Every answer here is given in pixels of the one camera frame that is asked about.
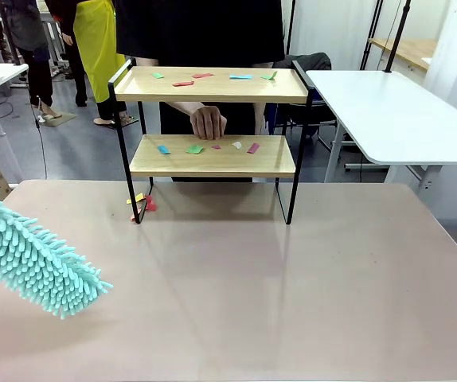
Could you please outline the person's right hand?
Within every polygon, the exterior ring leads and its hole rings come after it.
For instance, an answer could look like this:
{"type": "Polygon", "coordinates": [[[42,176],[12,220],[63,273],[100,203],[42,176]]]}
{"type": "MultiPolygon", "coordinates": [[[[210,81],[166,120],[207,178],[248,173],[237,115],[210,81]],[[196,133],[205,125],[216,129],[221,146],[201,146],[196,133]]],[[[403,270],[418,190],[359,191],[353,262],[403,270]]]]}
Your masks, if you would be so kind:
{"type": "Polygon", "coordinates": [[[222,138],[225,133],[227,119],[215,106],[199,107],[190,116],[193,134],[204,140],[222,138]]]}

